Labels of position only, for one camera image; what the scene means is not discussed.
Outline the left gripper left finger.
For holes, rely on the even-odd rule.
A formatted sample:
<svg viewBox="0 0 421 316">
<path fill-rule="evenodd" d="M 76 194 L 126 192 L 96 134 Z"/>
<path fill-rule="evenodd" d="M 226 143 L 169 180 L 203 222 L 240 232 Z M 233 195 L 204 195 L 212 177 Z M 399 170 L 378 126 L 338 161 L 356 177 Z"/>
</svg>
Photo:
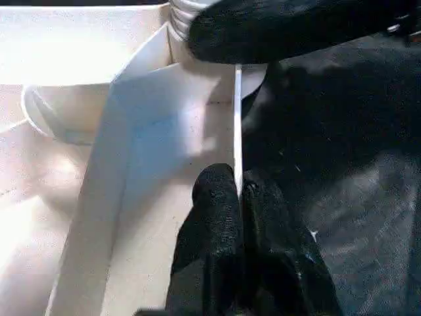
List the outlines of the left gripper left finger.
<svg viewBox="0 0 421 316">
<path fill-rule="evenodd" d="M 231 166 L 205 168 L 176 239 L 165 310 L 169 315 L 225 315 L 242 279 L 243 236 Z"/>
</svg>

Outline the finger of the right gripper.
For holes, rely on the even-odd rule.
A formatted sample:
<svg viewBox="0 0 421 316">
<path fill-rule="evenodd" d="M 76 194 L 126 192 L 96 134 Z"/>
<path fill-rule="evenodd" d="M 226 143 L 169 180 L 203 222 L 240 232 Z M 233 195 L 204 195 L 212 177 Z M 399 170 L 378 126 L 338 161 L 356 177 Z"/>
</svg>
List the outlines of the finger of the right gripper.
<svg viewBox="0 0 421 316">
<path fill-rule="evenodd" d="M 200 61 L 264 64 L 379 32 L 407 37 L 419 1 L 219 1 L 192 21 L 187 47 Z"/>
</svg>

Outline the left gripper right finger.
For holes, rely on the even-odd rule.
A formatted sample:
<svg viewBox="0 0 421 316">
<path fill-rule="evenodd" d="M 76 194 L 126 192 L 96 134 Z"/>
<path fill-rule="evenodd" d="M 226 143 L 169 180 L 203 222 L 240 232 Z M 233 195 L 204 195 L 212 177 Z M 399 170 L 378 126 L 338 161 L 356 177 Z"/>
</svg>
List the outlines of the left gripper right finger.
<svg viewBox="0 0 421 316">
<path fill-rule="evenodd" d="M 249 309 L 255 315 L 342 315 L 320 250 L 276 181 L 248 171 L 242 196 Z"/>
</svg>

